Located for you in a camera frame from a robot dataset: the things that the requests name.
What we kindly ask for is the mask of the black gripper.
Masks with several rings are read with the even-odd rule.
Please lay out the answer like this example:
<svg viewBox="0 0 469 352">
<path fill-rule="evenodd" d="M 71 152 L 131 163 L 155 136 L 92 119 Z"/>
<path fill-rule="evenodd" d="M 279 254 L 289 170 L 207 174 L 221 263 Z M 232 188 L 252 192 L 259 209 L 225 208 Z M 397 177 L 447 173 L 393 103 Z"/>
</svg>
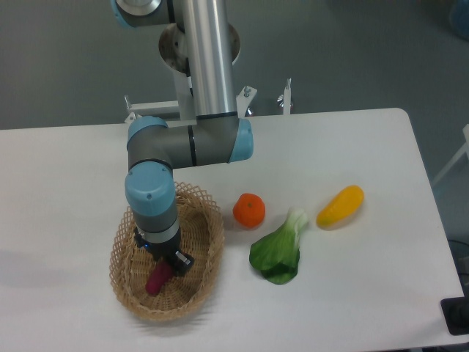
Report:
<svg viewBox="0 0 469 352">
<path fill-rule="evenodd" d="M 162 232 L 143 232 L 138 227 L 133 231 L 137 247 L 150 253 L 155 261 L 165 257 L 175 276 L 184 276 L 193 267 L 193 257 L 180 251 L 180 229 L 171 238 Z"/>
</svg>

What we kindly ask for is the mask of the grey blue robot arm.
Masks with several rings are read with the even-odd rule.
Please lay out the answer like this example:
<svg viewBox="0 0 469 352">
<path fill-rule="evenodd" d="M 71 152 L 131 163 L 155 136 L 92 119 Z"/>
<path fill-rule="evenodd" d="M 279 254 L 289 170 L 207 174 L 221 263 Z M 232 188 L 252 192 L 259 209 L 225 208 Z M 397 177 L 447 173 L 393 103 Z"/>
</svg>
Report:
<svg viewBox="0 0 469 352">
<path fill-rule="evenodd" d="M 136 222 L 136 244 L 155 260 L 165 260 L 177 276 L 193 266 L 180 248 L 173 171 L 250 158 L 250 122 L 238 114 L 232 65 L 238 44 L 224 1 L 113 1 L 116 19 L 129 27 L 168 23 L 178 32 L 174 52 L 189 79 L 194 124 L 171 127 L 143 116 L 128 128 L 125 196 Z"/>
</svg>

